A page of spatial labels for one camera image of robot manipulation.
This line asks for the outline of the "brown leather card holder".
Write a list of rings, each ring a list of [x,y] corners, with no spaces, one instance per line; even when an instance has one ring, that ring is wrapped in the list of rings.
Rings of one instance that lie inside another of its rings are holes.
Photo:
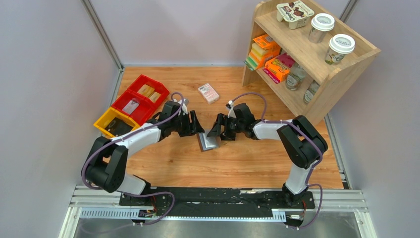
[[[208,137],[208,131],[197,134],[200,150],[202,152],[219,148],[217,137]]]

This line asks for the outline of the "dark credit card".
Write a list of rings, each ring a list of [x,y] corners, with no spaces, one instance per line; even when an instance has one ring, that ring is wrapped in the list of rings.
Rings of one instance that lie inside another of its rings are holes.
[[[108,125],[107,131],[110,132],[113,136],[120,136],[130,132],[132,128],[132,126],[125,123],[124,121],[113,120]]]

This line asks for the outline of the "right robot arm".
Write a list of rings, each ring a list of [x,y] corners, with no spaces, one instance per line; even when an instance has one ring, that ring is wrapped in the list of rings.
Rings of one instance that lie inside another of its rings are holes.
[[[207,136],[234,141],[236,135],[242,133],[253,140],[281,141],[292,162],[289,177],[282,187],[282,200],[286,206],[296,207],[308,190],[315,166],[328,150],[325,139],[305,116],[267,121],[256,119],[245,103],[228,105],[228,108],[227,115],[218,114]]]

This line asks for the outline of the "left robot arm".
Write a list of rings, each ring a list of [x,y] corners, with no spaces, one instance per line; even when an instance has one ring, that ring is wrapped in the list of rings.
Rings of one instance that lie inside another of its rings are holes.
[[[188,111],[186,104],[185,100],[167,101],[162,111],[140,128],[111,139],[98,137],[82,167],[81,176],[85,185],[109,193],[129,194],[138,205],[147,205],[152,197],[151,191],[146,188],[150,184],[126,172],[128,158],[173,132],[180,137],[203,133],[205,130],[195,111]]]

